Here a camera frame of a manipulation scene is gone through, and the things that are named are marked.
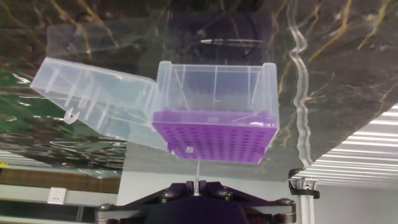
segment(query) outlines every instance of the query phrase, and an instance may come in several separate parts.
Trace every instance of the purple tip rack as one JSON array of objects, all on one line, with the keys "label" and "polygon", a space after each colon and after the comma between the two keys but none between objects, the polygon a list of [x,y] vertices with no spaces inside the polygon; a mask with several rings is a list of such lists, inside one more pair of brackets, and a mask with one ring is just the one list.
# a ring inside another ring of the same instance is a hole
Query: purple tip rack
[{"label": "purple tip rack", "polygon": [[265,111],[172,111],[154,114],[153,125],[180,159],[258,164],[277,132]]}]

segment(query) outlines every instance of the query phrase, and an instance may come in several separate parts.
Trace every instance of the wall outlet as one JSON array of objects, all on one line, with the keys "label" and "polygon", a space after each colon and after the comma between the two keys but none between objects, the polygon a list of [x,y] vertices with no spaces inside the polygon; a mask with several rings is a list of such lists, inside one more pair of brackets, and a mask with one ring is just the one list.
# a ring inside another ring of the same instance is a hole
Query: wall outlet
[{"label": "wall outlet", "polygon": [[52,187],[49,193],[49,199],[47,203],[63,205],[63,201],[65,200],[65,194],[67,189]]}]

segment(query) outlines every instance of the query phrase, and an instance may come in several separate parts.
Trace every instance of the black machine part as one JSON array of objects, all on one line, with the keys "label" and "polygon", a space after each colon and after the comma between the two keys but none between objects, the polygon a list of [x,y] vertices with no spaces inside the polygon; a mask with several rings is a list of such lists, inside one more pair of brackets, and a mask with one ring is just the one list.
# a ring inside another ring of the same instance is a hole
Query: black machine part
[{"label": "black machine part", "polygon": [[282,198],[268,202],[222,186],[220,182],[172,184],[124,206],[104,204],[96,208],[96,224],[276,224],[295,223],[296,204]]}]

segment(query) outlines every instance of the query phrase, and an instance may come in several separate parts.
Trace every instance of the black marble countertop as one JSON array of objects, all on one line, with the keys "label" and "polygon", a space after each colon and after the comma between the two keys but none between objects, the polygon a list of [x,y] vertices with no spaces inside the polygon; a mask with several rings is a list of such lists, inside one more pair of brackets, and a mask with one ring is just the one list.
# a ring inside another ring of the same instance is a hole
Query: black marble countertop
[{"label": "black marble countertop", "polygon": [[[259,165],[219,167],[285,180],[398,102],[398,2],[0,1],[0,148],[56,167],[121,169],[125,142],[67,126],[61,109],[29,89],[46,56],[153,79],[162,60],[275,63],[280,131],[272,147]],[[162,155],[146,154],[152,159],[132,170],[156,172],[151,163]]]}]

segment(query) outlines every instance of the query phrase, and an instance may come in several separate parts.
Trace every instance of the bolt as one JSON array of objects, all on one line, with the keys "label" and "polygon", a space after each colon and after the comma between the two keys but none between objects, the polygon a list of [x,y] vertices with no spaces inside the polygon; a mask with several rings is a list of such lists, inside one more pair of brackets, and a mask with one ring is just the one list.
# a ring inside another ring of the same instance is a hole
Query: bolt
[{"label": "bolt", "polygon": [[219,196],[219,197],[230,197],[230,196],[232,196],[232,192],[229,192],[228,190],[225,190],[225,189],[223,189],[223,190],[218,190],[218,191],[216,192],[216,194],[217,194],[217,196]]},{"label": "bolt", "polygon": [[282,203],[284,205],[290,205],[290,204],[294,203],[294,201],[292,201],[289,198],[281,198],[281,199],[277,200],[277,202]]},{"label": "bolt", "polygon": [[173,192],[164,192],[163,193],[163,197],[165,198],[170,198],[170,197],[174,197],[175,194]]},{"label": "bolt", "polygon": [[112,207],[112,204],[110,204],[110,203],[105,203],[105,204],[103,204],[103,205],[100,205],[99,207],[98,207],[98,210],[108,210],[108,209],[110,209]]}]

